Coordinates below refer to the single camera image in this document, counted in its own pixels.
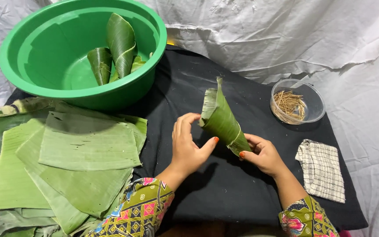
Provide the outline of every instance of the clear plastic container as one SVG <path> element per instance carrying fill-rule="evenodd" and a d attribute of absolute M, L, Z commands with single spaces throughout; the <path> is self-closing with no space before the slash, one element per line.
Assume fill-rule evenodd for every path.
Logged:
<path fill-rule="evenodd" d="M 302 101 L 305 104 L 305 117 L 303 120 L 298 120 L 287 115 L 278 107 L 273 96 L 274 94 L 279 93 L 281 91 L 292 91 L 293 94 L 302 95 Z M 273 86 L 273 89 L 271 90 L 270 108 L 277 118 L 279 118 L 281 121 L 287 124 L 292 125 L 312 123 L 318 121 L 325 114 L 324 100 L 319 94 L 319 92 L 312 85 L 304 83 L 297 79 L 284 79 L 277 82 Z"/>

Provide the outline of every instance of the stack of banana leaves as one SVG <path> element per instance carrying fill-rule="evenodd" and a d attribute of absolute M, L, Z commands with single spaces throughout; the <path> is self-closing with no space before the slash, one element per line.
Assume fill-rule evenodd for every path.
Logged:
<path fill-rule="evenodd" d="M 141 165 L 147 120 L 26 104 L 16 108 L 29 112 L 0 111 L 0 236 L 83 236 L 118 206 Z"/>

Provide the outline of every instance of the woman's right hand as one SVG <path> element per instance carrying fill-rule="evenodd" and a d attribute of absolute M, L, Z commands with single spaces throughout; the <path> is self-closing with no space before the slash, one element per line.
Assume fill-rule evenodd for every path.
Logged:
<path fill-rule="evenodd" d="M 247 133 L 245 133 L 245 138 L 252 152 L 241 151 L 239 156 L 242 159 L 255 164 L 262 172 L 272 176 L 274 179 L 280 174 L 289 171 L 273 143 L 264 138 Z"/>

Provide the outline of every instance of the patterned sleeve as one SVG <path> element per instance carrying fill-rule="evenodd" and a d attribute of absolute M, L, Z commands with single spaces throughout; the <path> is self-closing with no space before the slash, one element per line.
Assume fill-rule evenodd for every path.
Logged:
<path fill-rule="evenodd" d="M 120 205 L 86 237 L 154 237 L 174 196 L 163 181 L 136 180 L 124 191 Z"/>
<path fill-rule="evenodd" d="M 279 220 L 291 237 L 339 237 L 324 209 L 310 196 L 279 213 Z"/>

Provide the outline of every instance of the rolled banana leaf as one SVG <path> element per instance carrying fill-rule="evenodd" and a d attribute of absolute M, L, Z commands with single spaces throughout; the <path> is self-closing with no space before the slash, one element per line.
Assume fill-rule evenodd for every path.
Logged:
<path fill-rule="evenodd" d="M 133 27 L 120 15 L 112 13 L 107 24 L 106 42 L 115 63 L 118 78 L 131 72 L 134 48 L 136 46 Z"/>
<path fill-rule="evenodd" d="M 200 126 L 218 137 L 235 155 L 250 151 L 248 141 L 236 121 L 222 92 L 221 77 L 217 77 L 217 89 L 209 88 L 204 95 Z"/>
<path fill-rule="evenodd" d="M 137 69 L 142 67 L 146 62 L 141 59 L 140 56 L 135 56 L 133 59 L 133 64 L 131 66 L 131 73 L 135 72 Z M 118 71 L 115 71 L 112 75 L 112 78 L 109 80 L 109 83 L 118 80 Z"/>
<path fill-rule="evenodd" d="M 112 55 L 108 48 L 95 48 L 88 52 L 87 59 L 99 86 L 108 84 L 112 67 Z"/>

